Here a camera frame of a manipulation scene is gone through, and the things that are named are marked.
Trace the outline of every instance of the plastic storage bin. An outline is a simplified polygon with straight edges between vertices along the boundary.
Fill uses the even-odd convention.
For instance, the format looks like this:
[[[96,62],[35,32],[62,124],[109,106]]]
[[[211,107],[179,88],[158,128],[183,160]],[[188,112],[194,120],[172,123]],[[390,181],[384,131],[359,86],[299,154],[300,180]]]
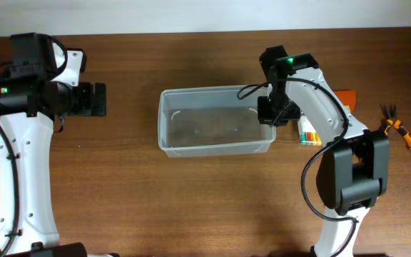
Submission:
[[[274,126],[258,122],[261,88],[236,97],[241,86],[171,89],[161,94],[158,144],[169,157],[265,153],[275,140]]]

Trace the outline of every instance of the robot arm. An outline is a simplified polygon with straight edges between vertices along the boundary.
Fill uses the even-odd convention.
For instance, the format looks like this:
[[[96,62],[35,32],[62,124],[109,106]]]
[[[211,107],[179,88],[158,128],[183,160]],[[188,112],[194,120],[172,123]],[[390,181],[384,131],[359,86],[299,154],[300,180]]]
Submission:
[[[106,115],[106,85],[78,81],[86,64],[81,49],[35,33],[11,42],[10,76],[0,79],[0,256],[52,247],[86,254],[82,245],[59,246],[49,150],[55,119],[62,130],[65,115]]]
[[[317,174],[325,215],[311,208],[329,221],[324,221],[320,240],[310,254],[352,257],[361,221],[377,197],[386,191],[387,137],[381,131],[369,132],[344,108],[310,54],[288,56],[282,46],[276,46],[266,49],[260,63],[268,84],[273,87],[268,97],[258,99],[260,123],[284,126],[289,120],[299,119],[302,110],[325,146]],[[360,159],[359,163],[353,163],[353,154]]]

